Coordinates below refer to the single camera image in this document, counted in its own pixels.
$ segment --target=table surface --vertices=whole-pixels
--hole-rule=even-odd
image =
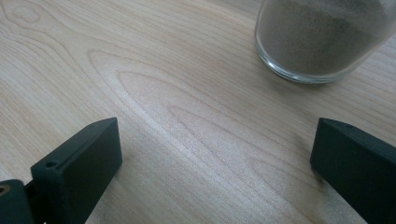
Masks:
[[[259,0],[0,1],[0,179],[117,117],[88,223],[364,223],[309,164],[318,118],[396,145],[396,35],[346,78],[277,77]]]

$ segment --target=black plastic piece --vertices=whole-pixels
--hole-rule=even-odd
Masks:
[[[0,223],[34,224],[24,186],[20,180],[0,182]]]
[[[368,223],[396,223],[396,147],[319,119],[311,165]]]
[[[12,185],[11,190],[0,195],[1,211],[10,204],[19,210],[1,212],[1,224],[84,223],[121,164],[117,119],[92,123],[32,166],[33,180],[24,190],[19,181],[18,186]],[[9,184],[0,182],[0,186],[4,185]],[[27,214],[31,222],[4,221],[21,213]]]

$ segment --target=clear glass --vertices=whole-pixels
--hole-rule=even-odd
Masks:
[[[396,0],[264,0],[256,46],[277,74],[335,81],[396,32]]]

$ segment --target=wood grain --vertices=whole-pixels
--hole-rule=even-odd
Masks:
[[[117,117],[88,223],[364,223],[309,165],[318,118],[396,145],[396,35],[343,80],[274,75],[259,0],[1,0],[0,179]]]

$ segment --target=small hole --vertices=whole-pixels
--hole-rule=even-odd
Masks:
[[[2,185],[0,186],[0,196],[6,194],[9,191],[9,185]]]
[[[46,167],[47,167],[47,168],[51,168],[51,167],[56,166],[56,164],[58,164],[58,162],[56,162],[56,161],[49,161],[49,162],[46,163]]]

